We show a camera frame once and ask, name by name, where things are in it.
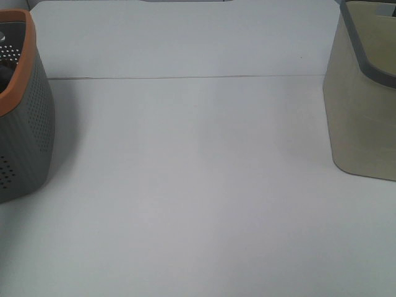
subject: gray container rim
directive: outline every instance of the gray container rim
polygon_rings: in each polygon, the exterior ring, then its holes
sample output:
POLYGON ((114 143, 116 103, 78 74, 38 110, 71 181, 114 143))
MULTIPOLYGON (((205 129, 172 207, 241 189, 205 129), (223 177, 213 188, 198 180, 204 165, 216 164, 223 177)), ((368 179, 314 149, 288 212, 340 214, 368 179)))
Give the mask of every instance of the gray container rim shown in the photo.
POLYGON ((341 15, 344 19, 346 29, 348 30, 361 72, 369 79, 381 85, 396 88, 396 75, 383 71, 370 63, 347 6, 347 2, 352 1, 396 4, 396 0, 342 0, 340 4, 341 15))

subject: beige plastic container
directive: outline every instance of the beige plastic container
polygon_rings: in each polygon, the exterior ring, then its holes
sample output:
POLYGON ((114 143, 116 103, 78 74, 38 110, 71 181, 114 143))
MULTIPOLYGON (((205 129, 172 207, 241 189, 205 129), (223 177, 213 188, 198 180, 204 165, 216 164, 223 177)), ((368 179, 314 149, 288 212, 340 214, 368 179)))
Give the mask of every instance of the beige plastic container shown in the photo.
POLYGON ((386 2, 341 2, 323 89, 335 164, 396 181, 396 1, 386 2))

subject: white table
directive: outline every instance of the white table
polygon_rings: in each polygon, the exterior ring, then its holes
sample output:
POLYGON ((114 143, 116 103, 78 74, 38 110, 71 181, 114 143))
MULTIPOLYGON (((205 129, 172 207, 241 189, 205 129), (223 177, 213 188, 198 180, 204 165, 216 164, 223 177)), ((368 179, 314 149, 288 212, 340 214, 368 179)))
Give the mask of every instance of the white table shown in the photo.
POLYGON ((32 10, 49 77, 324 75, 333 0, 48 1, 32 10))
POLYGON ((332 162, 322 76, 51 81, 2 297, 393 296, 396 183, 332 162))

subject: gray storage bin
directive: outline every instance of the gray storage bin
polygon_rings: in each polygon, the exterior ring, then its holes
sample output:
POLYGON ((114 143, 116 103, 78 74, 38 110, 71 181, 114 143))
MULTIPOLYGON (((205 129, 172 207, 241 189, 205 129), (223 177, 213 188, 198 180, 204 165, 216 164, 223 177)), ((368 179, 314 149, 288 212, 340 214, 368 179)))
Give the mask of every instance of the gray storage bin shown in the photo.
POLYGON ((0 54, 0 202, 5 202, 46 181, 54 105, 28 11, 0 11, 0 54))

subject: orange rim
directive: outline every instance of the orange rim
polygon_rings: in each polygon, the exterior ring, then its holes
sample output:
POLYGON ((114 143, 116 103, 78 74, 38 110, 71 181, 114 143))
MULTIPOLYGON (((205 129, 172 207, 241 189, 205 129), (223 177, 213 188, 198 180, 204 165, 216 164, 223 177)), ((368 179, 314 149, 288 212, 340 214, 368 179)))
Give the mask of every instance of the orange rim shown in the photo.
POLYGON ((18 106, 29 83, 36 56, 36 30, 29 11, 23 9, 1 10, 0 22, 26 23, 25 40, 18 66, 7 88, 0 93, 0 116, 4 116, 18 106))

